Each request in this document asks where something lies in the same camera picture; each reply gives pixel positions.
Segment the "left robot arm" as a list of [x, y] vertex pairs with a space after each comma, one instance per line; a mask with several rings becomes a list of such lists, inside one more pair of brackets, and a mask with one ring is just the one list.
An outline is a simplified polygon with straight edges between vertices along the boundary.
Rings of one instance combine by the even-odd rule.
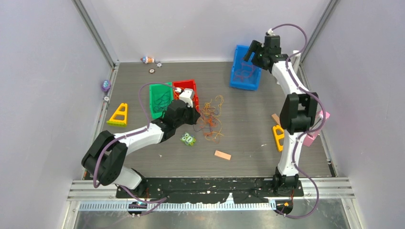
[[134, 197], [146, 193], [144, 177], [124, 166], [126, 156], [149, 145], [162, 143], [175, 135], [182, 125], [194, 125], [200, 118], [196, 108], [182, 100], [172, 101], [167, 111], [145, 127], [112, 134], [102, 131], [82, 159], [82, 166], [93, 175], [93, 186], [115, 184], [128, 188]]

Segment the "wooden block near right arm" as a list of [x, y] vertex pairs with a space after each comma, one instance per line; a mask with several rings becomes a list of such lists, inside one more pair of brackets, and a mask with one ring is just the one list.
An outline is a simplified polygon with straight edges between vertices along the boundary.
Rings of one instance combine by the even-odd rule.
[[277, 125], [281, 126], [280, 118], [277, 114], [272, 114], [271, 117], [276, 122]]

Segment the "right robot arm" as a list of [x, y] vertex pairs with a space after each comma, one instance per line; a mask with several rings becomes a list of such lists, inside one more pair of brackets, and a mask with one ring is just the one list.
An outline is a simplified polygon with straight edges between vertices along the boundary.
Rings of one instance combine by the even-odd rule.
[[298, 162], [304, 138], [315, 123], [318, 95], [308, 92], [300, 82], [290, 57], [281, 52], [278, 35], [266, 35], [264, 42], [253, 40], [244, 61], [268, 70], [280, 83], [286, 96], [279, 115], [285, 133], [283, 150], [271, 185], [277, 195], [284, 196], [298, 186]]

